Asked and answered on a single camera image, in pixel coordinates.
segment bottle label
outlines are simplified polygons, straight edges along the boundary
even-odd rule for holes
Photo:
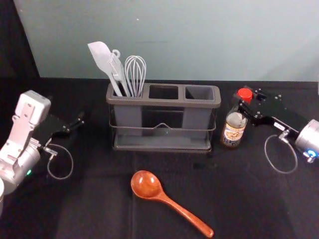
[[[223,142],[227,146],[235,147],[239,144],[241,137],[243,136],[245,127],[234,128],[226,123],[225,131],[223,134]]]

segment whisk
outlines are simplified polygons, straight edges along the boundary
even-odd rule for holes
[[[125,60],[126,83],[133,97],[141,97],[146,76],[146,62],[141,56],[129,56]]]

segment utensil holder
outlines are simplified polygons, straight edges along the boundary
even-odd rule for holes
[[[211,149],[221,98],[216,86],[145,83],[140,98],[118,97],[111,84],[106,101],[113,148],[142,151]]]

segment black tablecloth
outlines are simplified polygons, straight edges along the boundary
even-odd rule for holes
[[[231,96],[238,87],[247,84],[281,93],[288,107],[319,120],[315,83],[209,82],[220,88],[222,106],[213,152],[208,156],[112,151],[105,80],[2,79],[1,83],[1,145],[8,137],[11,116],[23,91],[53,95],[50,112],[65,121],[73,120],[93,100],[85,126],[70,139],[59,141],[74,157],[72,177],[53,180],[45,172],[47,158],[43,158],[34,173],[5,197],[1,239],[204,238],[166,205],[132,195],[131,176],[141,169],[156,174],[172,199],[213,227],[215,238],[319,238],[319,162],[307,164],[298,154],[295,173],[276,173],[264,156],[266,138],[277,133],[269,126],[247,126],[237,150],[218,141]],[[275,143],[269,145],[270,156],[281,169],[290,169],[292,154]]]

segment wooden spoon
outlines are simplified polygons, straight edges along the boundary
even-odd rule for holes
[[[214,231],[202,220],[190,213],[185,208],[170,199],[164,192],[159,179],[148,171],[138,171],[131,179],[131,188],[136,196],[147,199],[166,203],[174,208],[178,213],[189,220],[195,227],[197,227],[206,237],[211,238]]]

